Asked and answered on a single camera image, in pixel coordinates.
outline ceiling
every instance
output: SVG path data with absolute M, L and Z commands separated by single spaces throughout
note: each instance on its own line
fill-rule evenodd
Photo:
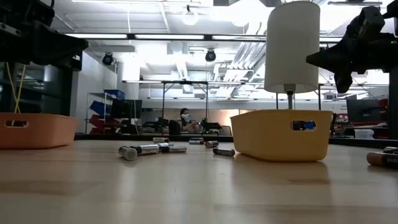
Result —
M 42 0 L 50 4 L 51 0 Z M 59 32 L 89 32 L 89 33 L 158 33 L 158 34 L 258 34 L 266 33 L 266 23 L 273 8 L 265 7 L 260 0 L 235 1 L 230 6 L 213 6 L 213 0 L 140 0 L 131 4 L 106 4 L 95 2 L 74 2 L 82 0 L 55 0 L 56 18 L 52 28 Z M 186 5 L 191 6 L 197 14 L 197 22 L 190 26 L 194 16 L 183 16 Z M 317 1 L 321 8 L 321 34 L 342 36 L 346 26 L 361 10 L 359 6 L 329 5 L 329 0 Z M 381 11 L 385 11 L 391 0 L 381 1 Z M 392 20 L 386 21 L 384 32 L 392 32 Z M 139 59 L 141 75 L 144 79 L 171 79 L 173 72 L 184 73 L 189 79 L 200 80 L 208 78 L 207 72 L 213 73 L 215 66 L 228 64 L 235 67 L 247 65 L 251 72 L 239 73 L 229 77 L 249 77 L 252 82 L 261 82 L 264 76 L 265 46 L 257 43 L 244 44 L 240 42 L 184 42 L 187 46 L 183 59 L 170 50 L 170 42 L 166 41 L 129 41 L 129 40 L 91 40 L 87 50 L 100 60 L 105 52 L 114 52 L 119 61 L 134 56 Z M 206 62 L 207 49 L 215 49 L 216 61 Z M 226 75 L 226 69 L 221 69 L 219 76 Z M 320 76 L 329 79 L 330 74 Z

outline computer monitor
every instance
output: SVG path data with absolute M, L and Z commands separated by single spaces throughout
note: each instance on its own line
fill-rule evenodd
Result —
M 387 121 L 386 109 L 381 107 L 379 100 L 347 100 L 348 121 L 375 122 Z
M 112 118 L 141 118 L 142 100 L 113 100 Z

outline wooden table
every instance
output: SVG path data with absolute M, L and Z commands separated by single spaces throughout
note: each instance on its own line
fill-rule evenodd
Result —
M 76 141 L 0 151 L 0 223 L 396 223 L 398 172 L 369 167 L 377 149 L 329 146 L 318 163 L 268 163 L 203 146 L 128 162 L 122 145 Z M 233 147 L 233 144 L 221 144 Z

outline yellow cable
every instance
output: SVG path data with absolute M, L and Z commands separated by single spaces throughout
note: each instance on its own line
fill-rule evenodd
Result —
M 8 62 L 6 62 L 6 66 L 7 66 L 7 74 L 8 74 L 8 78 L 10 79 L 10 84 L 11 84 L 11 90 L 12 90 L 12 95 L 14 97 L 15 102 L 17 101 L 17 96 L 15 95 L 15 89 L 14 89 L 14 84 L 12 84 L 12 78 L 11 78 L 11 73 L 10 73 L 10 67 L 8 65 Z M 16 108 L 18 110 L 19 113 L 21 113 L 21 110 L 19 109 L 18 104 L 16 104 Z
M 18 98 L 17 98 L 17 100 L 15 102 L 14 113 L 17 113 L 17 108 L 19 108 L 18 104 L 19 104 L 19 100 L 21 99 L 21 91 L 22 91 L 22 84 L 23 84 L 23 81 L 24 81 L 25 71 L 26 71 L 26 65 L 24 65 L 24 69 L 22 71 L 21 82 L 19 84 L 19 90 L 18 90 Z

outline face mask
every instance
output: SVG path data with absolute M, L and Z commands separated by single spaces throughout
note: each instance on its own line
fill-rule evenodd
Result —
M 189 122 L 191 120 L 189 114 L 181 114 L 181 118 L 183 118 L 185 122 Z

